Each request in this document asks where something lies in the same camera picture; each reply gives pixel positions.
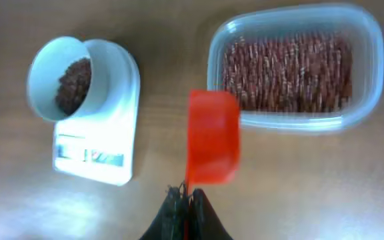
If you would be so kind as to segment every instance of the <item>kibble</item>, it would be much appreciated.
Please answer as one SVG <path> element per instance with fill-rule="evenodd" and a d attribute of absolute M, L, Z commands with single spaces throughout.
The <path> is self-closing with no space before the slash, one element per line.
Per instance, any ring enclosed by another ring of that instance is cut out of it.
<path fill-rule="evenodd" d="M 60 87 L 55 98 L 56 104 L 64 113 L 71 115 L 84 102 L 90 88 L 90 60 L 83 58 L 72 63 L 66 69 L 64 76 L 59 79 L 59 82 Z"/>
<path fill-rule="evenodd" d="M 351 98 L 351 64 L 338 33 L 241 40 L 225 51 L 223 87 L 242 110 L 334 112 Z"/>

